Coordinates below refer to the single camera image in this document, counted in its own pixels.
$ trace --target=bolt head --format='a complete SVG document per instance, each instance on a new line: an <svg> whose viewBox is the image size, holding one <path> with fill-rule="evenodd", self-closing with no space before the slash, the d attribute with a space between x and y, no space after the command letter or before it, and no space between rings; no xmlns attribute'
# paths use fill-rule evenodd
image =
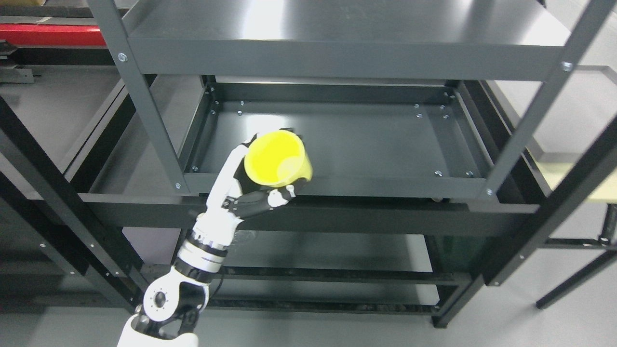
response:
<svg viewBox="0 0 617 347"><path fill-rule="evenodd" d="M561 62L561 69L565 72L570 72L574 69L574 64L570 62Z"/></svg>

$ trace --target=cable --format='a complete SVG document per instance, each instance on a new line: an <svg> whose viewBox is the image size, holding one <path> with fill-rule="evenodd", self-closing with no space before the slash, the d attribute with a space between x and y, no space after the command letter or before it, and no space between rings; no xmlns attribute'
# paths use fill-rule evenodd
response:
<svg viewBox="0 0 617 347"><path fill-rule="evenodd" d="M223 280L225 279L225 267L221 266L221 270L221 279L218 281L217 289L214 289L214 292L212 292L209 299L212 299L212 297L218 293L218 290L221 289L221 286L223 285Z"/></svg>

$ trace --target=shelving unit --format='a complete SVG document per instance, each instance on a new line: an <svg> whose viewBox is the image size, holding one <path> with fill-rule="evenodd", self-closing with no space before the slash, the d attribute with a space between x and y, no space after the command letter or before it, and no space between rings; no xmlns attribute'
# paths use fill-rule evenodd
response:
<svg viewBox="0 0 617 347"><path fill-rule="evenodd" d="M293 127L307 144L314 180L288 206L239 229L423 235L432 270L235 264L219 275L430 284L439 300L340 303L299 295L280 302L236 294L209 307L421 314L445 327L483 285L500 285L543 246L614 168L615 139L603 135L547 197L525 150L614 3L591 0L568 35L531 0L140 0L123 17L113 0L89 1L150 142L132 132L136 120L114 129L119 140L109 159L80 168L97 167L96 182L76 191L45 184L59 182L58 173L33 166L44 155L34 139L23 140L25 128L6 126L19 122L8 108L0 136L12 147L2 151L41 195L17 200L40 208L51 225L75 229L84 244L96 240L94 258L111 270L103 279L121 279L125 285L112 286L123 291L124 306L134 306L126 299L138 298L144 277L160 268L114 252L130 247L118 228L190 229L231 148L257 131ZM158 77L151 88L152 74ZM182 83L166 85L165 74L197 82L185 84L194 85L187 93L176 88ZM515 129L484 81L496 79L543 82ZM141 156L150 145L155 156ZM118 160L122 155L130 160ZM80 217L90 224L76 223Z"/></svg>

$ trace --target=metal shelf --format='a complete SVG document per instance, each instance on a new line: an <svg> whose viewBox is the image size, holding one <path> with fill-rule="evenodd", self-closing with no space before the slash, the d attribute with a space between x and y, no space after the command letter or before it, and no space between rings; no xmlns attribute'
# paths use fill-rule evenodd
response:
<svg viewBox="0 0 617 347"><path fill-rule="evenodd" d="M569 35L499 0L140 0L123 23L142 73L204 75L545 80Z"/></svg>

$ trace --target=white robotic arm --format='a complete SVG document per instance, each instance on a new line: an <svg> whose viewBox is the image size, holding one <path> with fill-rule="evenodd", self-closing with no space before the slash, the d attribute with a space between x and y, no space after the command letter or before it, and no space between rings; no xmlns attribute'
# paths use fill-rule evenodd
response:
<svg viewBox="0 0 617 347"><path fill-rule="evenodd" d="M143 303L126 322L118 347L197 346L193 329L209 298L209 285L220 270L237 226L245 218L287 204L304 186L301 178L282 188L242 193L242 160L257 135L232 150L210 191L205 213L183 242L168 274L153 281ZM180 321L177 333L165 326Z"/></svg>

